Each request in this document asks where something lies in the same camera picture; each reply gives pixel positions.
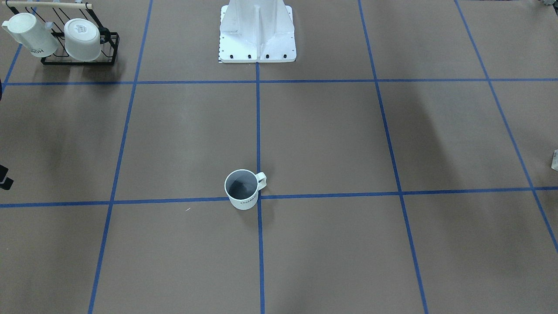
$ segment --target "white mug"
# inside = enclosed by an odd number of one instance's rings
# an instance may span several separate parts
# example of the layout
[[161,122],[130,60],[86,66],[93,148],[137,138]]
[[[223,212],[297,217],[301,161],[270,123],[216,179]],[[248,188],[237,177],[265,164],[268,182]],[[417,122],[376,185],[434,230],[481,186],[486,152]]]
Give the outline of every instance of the white mug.
[[249,210],[258,202],[258,192],[266,187],[266,180],[263,172],[254,174],[246,169],[235,170],[225,180],[225,193],[234,207]]
[[30,13],[19,13],[9,21],[2,23],[2,28],[22,44],[29,52],[39,58],[47,57],[58,49],[59,43]]
[[99,29],[95,24],[82,18],[75,18],[64,25],[66,52],[70,57],[87,62],[101,55]]

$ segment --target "blue tape line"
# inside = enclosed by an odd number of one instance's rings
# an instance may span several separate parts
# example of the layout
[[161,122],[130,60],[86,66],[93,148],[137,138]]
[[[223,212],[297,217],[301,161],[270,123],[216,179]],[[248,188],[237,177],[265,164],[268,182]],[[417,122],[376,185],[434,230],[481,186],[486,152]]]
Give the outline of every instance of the blue tape line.
[[261,83],[370,83],[373,79],[267,79]]
[[15,203],[15,204],[0,204],[0,208],[57,207],[57,206],[90,206],[90,205],[109,205],[109,204],[110,204],[109,201]]
[[558,78],[501,78],[501,79],[490,79],[493,82],[555,82]]
[[486,82],[486,79],[377,79],[381,83],[393,82]]
[[143,49],[145,47],[145,41],[147,38],[147,30],[149,28],[149,21],[151,18],[151,9],[153,7],[153,0],[149,1],[149,8],[147,9],[147,17],[145,20],[145,26],[143,29],[143,38],[142,38],[142,42],[141,42],[141,47],[139,49],[139,56],[138,56],[138,62],[136,65],[136,74],[134,76],[134,83],[132,85],[132,93],[130,95],[130,102],[128,104],[128,112],[126,113],[126,122],[124,123],[124,131],[122,133],[122,141],[120,144],[120,151],[118,153],[118,161],[117,161],[117,165],[116,165],[116,170],[114,171],[114,180],[113,180],[113,186],[112,186],[112,192],[110,194],[110,204],[108,206],[108,211],[107,211],[107,219],[105,221],[105,228],[103,231],[103,239],[101,242],[101,247],[99,250],[99,259],[97,261],[97,269],[95,271],[95,280],[93,282],[93,289],[91,292],[91,299],[89,301],[89,312],[88,314],[93,314],[93,308],[95,305],[95,298],[97,296],[97,286],[99,284],[99,277],[100,277],[100,272],[101,272],[101,267],[103,265],[103,256],[104,256],[104,249],[107,243],[107,236],[108,236],[108,230],[109,230],[109,225],[110,225],[110,217],[112,215],[112,208],[113,208],[113,203],[114,203],[114,197],[116,195],[116,187],[118,185],[118,176],[120,174],[120,166],[122,164],[122,156],[124,154],[124,146],[126,145],[126,136],[128,133],[128,124],[130,122],[130,116],[132,114],[132,106],[133,106],[133,102],[134,102],[134,97],[136,95],[136,86],[137,86],[137,81],[138,81],[138,77],[140,75],[140,67],[141,67],[141,61],[143,58]]
[[198,197],[198,198],[168,198],[168,199],[130,199],[113,201],[115,205],[122,204],[161,204],[161,203],[190,203],[190,202],[222,202],[228,197]]
[[259,63],[256,63],[256,168],[257,168],[257,173],[259,173],[260,171],[262,171],[261,168],[261,156],[260,156],[260,148],[261,148],[261,133],[260,133],[260,111],[259,111],[259,105],[260,105],[260,93],[259,93],[259,88],[260,88],[260,81],[259,81]]
[[480,62],[480,66],[483,69],[484,75],[487,78],[488,81],[488,85],[490,86],[490,90],[492,91],[492,96],[494,97],[494,100],[496,101],[496,105],[498,106],[498,110],[500,112],[500,115],[502,116],[502,121],[504,122],[504,125],[506,127],[506,130],[508,131],[509,134],[509,138],[512,141],[513,144],[513,148],[516,151],[517,157],[519,158],[519,162],[521,163],[521,167],[523,168],[523,172],[525,173],[525,177],[527,178],[527,181],[529,182],[529,187],[531,187],[531,191],[533,193],[533,197],[535,198],[535,201],[537,203],[538,206],[538,210],[541,212],[541,216],[542,219],[545,222],[546,228],[549,232],[550,238],[552,240],[552,243],[554,244],[554,249],[556,250],[556,252],[558,253],[558,242],[556,241],[556,237],[554,235],[554,232],[552,231],[552,227],[550,226],[549,220],[546,217],[545,211],[542,208],[541,202],[539,201],[538,195],[537,195],[537,190],[535,189],[535,187],[533,186],[533,182],[531,180],[531,176],[529,176],[529,172],[527,171],[527,167],[525,166],[525,162],[523,161],[523,157],[521,157],[521,152],[519,151],[519,147],[517,146],[516,140],[513,137],[513,133],[511,128],[509,127],[508,124],[508,120],[506,119],[506,116],[504,114],[504,110],[502,109],[502,106],[500,104],[500,100],[498,99],[498,96],[496,95],[496,91],[494,90],[494,86],[492,85],[492,80],[490,79],[490,77],[488,76],[488,72],[486,70],[486,67],[484,66],[484,62],[482,57],[480,56],[479,50],[477,48],[477,45],[473,39],[473,34],[471,33],[471,30],[469,29],[469,25],[467,24],[467,21],[465,20],[465,16],[463,15],[463,10],[461,10],[461,6],[459,6],[459,2],[458,0],[454,0],[455,5],[457,6],[457,9],[459,11],[459,15],[461,15],[461,19],[463,20],[463,24],[465,25],[465,29],[467,30],[467,34],[469,35],[469,39],[471,40],[471,43],[473,44],[473,48],[475,50],[475,53],[477,54],[477,57],[479,59]]
[[[363,12],[363,9],[362,9],[362,1],[361,0],[358,0],[358,7],[359,7],[359,11],[360,11],[360,19],[362,20],[362,28],[363,28],[363,31],[364,31],[364,37],[366,39],[366,46],[368,48],[368,56],[370,57],[370,65],[372,67],[372,74],[374,75],[374,80],[375,80],[374,83],[376,85],[376,93],[378,95],[378,103],[379,103],[379,106],[380,106],[380,110],[382,112],[382,120],[383,120],[383,123],[384,123],[384,129],[386,131],[386,139],[387,139],[387,144],[388,144],[388,147],[389,147],[389,154],[391,156],[391,162],[392,162],[392,166],[393,166],[393,173],[395,175],[395,181],[397,183],[397,191],[399,193],[401,193],[402,189],[401,189],[401,182],[400,182],[400,179],[399,179],[399,172],[397,171],[397,164],[396,164],[396,161],[395,161],[395,155],[393,153],[393,147],[392,147],[392,144],[391,144],[391,137],[389,135],[389,128],[388,128],[388,124],[387,124],[386,113],[385,113],[384,106],[383,106],[382,94],[380,92],[380,87],[379,87],[379,83],[378,83],[378,75],[376,73],[376,65],[374,64],[374,57],[372,55],[372,48],[371,48],[371,44],[370,44],[370,39],[368,37],[368,30],[366,28],[366,21],[364,19],[364,12]],[[409,224],[409,219],[407,217],[407,210],[406,210],[406,206],[405,206],[405,200],[403,199],[403,195],[400,195],[399,199],[400,199],[400,202],[401,202],[401,210],[403,212],[403,218],[405,219],[405,227],[407,229],[407,237],[408,237],[409,245],[410,245],[410,248],[411,248],[411,255],[412,255],[412,258],[413,258],[413,263],[415,265],[415,273],[416,273],[416,277],[417,277],[418,289],[419,289],[420,295],[421,295],[422,307],[424,309],[424,313],[428,314],[429,311],[428,311],[428,305],[427,305],[427,302],[426,302],[426,295],[425,295],[425,292],[424,292],[424,288],[422,286],[422,277],[421,277],[421,274],[420,274],[419,262],[418,262],[416,252],[415,252],[415,245],[414,245],[413,236],[412,236],[412,233],[411,233],[411,226]]]
[[104,249],[107,244],[108,227],[110,224],[110,216],[112,215],[112,204],[109,204],[107,211],[107,218],[103,229],[103,238],[101,240],[101,248],[99,250],[99,258],[97,259],[97,268],[95,269],[95,279],[93,280],[93,289],[91,291],[91,299],[89,300],[88,314],[93,314],[93,307],[95,306],[95,297],[97,296],[97,286],[99,284],[99,276],[101,274],[101,267],[103,265]]
[[403,195],[433,195],[433,194],[468,194],[468,193],[495,193],[531,191],[531,188],[495,188],[495,189],[460,189],[460,190],[431,190],[431,191],[404,191]]
[[[558,187],[537,187],[538,191],[555,191]],[[391,192],[358,192],[358,193],[323,193],[323,194],[280,194],[262,195],[261,199],[291,199],[291,198],[340,198],[340,197],[376,197],[398,195],[433,195],[433,194],[473,194],[473,193],[503,193],[503,192],[528,192],[531,188],[493,188],[493,189],[460,189],[460,190],[426,190],[426,191],[391,191]],[[160,204],[160,203],[189,203],[189,202],[225,202],[227,197],[193,197],[193,198],[161,198],[161,199],[123,199],[113,201],[114,205],[123,204]],[[25,207],[55,207],[55,206],[86,206],[109,205],[111,201],[91,202],[51,202],[51,203],[9,203],[0,204],[0,208],[25,208]]]
[[538,187],[535,188],[537,191],[555,191],[558,190],[558,187]]
[[366,196],[395,196],[399,192],[370,192],[370,193],[324,193],[324,194],[285,194],[262,195],[262,199],[289,199],[289,198],[338,198],[338,197],[366,197]]
[[132,85],[134,82],[43,82],[43,83],[9,83],[10,86],[48,86],[48,85]]
[[[260,158],[260,79],[259,79],[259,63],[256,62],[256,168],[257,173],[262,171]],[[262,199],[261,192],[258,192],[258,243],[259,243],[259,307],[260,314],[266,313],[266,294],[264,286],[264,266],[263,266],[263,224],[262,224]]]
[[141,80],[137,84],[253,84],[255,82],[255,80]]
[[[555,82],[558,78],[501,78],[490,79],[493,82]],[[486,82],[487,79],[308,79],[308,80],[260,80],[261,84],[278,83],[398,83],[398,82]],[[144,80],[136,82],[137,85],[158,84],[254,84],[255,80]],[[42,85],[132,85],[134,81],[119,82],[20,82],[6,83],[5,86],[42,86]]]
[[266,314],[266,296],[263,267],[263,223],[262,223],[262,200],[258,199],[258,243],[259,243],[259,312]]
[[22,46],[23,45],[20,44],[17,47],[16,54],[13,56],[12,64],[10,64],[9,69],[8,69],[8,73],[6,74],[6,78],[4,78],[4,82],[2,82],[2,93],[4,93],[4,91],[6,90],[6,86],[8,86],[9,77],[12,75],[13,67],[16,65],[17,57],[20,55],[20,51],[21,51]]

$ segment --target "brown floor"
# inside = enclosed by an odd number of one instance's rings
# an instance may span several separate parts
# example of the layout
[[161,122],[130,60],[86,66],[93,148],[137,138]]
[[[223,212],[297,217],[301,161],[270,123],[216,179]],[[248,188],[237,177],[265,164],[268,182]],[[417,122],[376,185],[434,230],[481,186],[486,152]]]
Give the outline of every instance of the brown floor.
[[113,67],[0,32],[0,313],[558,312],[552,8],[288,0],[297,61],[255,65],[227,0],[89,2]]

